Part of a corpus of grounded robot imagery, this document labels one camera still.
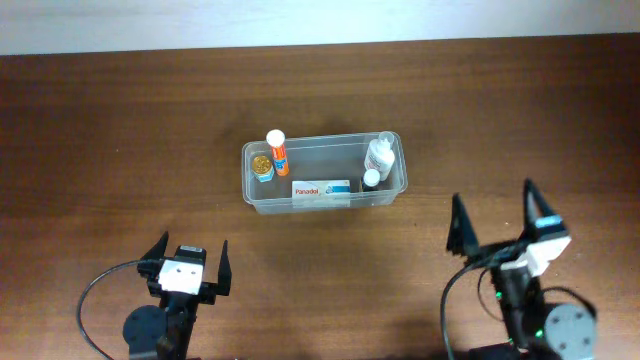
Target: white bottle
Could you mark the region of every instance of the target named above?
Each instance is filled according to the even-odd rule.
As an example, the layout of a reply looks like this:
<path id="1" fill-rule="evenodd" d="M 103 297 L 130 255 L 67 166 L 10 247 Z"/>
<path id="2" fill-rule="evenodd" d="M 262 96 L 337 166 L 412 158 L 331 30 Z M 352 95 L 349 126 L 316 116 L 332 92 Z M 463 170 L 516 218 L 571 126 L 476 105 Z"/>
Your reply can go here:
<path id="1" fill-rule="evenodd" d="M 377 139 L 371 140 L 367 156 L 364 158 L 365 169 L 375 169 L 380 172 L 380 181 L 387 180 L 396 155 L 391 150 L 393 145 L 393 133 L 383 131 Z"/>

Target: white cap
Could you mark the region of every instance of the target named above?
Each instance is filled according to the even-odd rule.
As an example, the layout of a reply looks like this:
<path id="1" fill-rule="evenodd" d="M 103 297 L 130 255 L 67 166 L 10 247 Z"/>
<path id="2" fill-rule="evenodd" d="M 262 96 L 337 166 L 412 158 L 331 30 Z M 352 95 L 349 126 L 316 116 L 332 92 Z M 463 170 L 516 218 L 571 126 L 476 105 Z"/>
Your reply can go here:
<path id="1" fill-rule="evenodd" d="M 284 144 L 284 133 L 278 129 L 269 131 L 267 133 L 267 143 L 272 147 L 282 146 Z"/>
<path id="2" fill-rule="evenodd" d="M 391 149 L 391 145 L 393 145 L 393 141 L 395 138 L 393 137 L 393 133 L 389 131 L 383 131 L 378 135 L 378 148 L 383 151 Z"/>
<path id="3" fill-rule="evenodd" d="M 380 172 L 376 169 L 369 169 L 364 172 L 362 180 L 369 187 L 377 186 L 380 183 Z"/>

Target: gold lid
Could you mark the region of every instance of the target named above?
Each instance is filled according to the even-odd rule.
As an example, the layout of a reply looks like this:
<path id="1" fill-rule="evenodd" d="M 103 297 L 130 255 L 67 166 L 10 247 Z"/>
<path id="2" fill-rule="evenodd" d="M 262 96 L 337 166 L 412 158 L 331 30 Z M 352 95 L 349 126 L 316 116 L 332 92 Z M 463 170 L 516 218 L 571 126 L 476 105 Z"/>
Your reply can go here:
<path id="1" fill-rule="evenodd" d="M 271 166 L 271 161 L 264 155 L 253 158 L 253 164 L 251 164 L 251 168 L 258 175 L 266 174 L 271 171 Z"/>

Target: blue label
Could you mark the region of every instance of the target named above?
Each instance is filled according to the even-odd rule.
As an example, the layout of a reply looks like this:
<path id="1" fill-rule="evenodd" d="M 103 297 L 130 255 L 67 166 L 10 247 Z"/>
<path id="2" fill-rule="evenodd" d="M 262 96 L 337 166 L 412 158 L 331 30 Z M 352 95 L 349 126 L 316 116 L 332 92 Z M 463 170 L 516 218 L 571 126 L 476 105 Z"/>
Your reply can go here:
<path id="1" fill-rule="evenodd" d="M 269 181 L 273 178 L 273 168 L 271 168 L 271 170 L 269 170 L 268 173 L 266 174 L 262 174 L 262 175 L 258 175 L 256 174 L 256 178 L 258 178 L 258 181 L 260 182 L 265 182 L 265 181 Z"/>
<path id="2" fill-rule="evenodd" d="M 274 160 L 273 163 L 276 165 L 276 169 L 283 170 L 284 169 L 284 164 L 287 163 L 287 159 Z"/>
<path id="3" fill-rule="evenodd" d="M 537 219 L 535 225 L 538 229 L 540 229 L 547 226 L 558 225 L 560 223 L 562 223 L 562 218 L 560 217 L 560 215 L 552 215 Z"/>
<path id="4" fill-rule="evenodd" d="M 351 192 L 351 188 L 348 186 L 329 186 L 327 187 L 327 194 L 337 193 L 337 192 Z"/>

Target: small white bottle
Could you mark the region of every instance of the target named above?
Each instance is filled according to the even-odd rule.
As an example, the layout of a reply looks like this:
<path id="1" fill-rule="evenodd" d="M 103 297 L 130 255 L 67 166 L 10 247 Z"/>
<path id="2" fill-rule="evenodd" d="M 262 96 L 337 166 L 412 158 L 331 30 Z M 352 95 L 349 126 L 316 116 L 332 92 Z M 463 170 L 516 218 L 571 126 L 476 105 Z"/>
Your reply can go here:
<path id="1" fill-rule="evenodd" d="M 360 192 L 377 191 L 380 183 L 380 173 L 378 170 L 369 169 L 364 172 L 360 179 Z"/>
<path id="2" fill-rule="evenodd" d="M 377 139 L 371 140 L 367 156 L 364 158 L 365 169 L 375 169 L 380 172 L 380 181 L 387 180 L 396 155 L 391 150 L 394 141 L 393 133 L 383 131 Z"/>

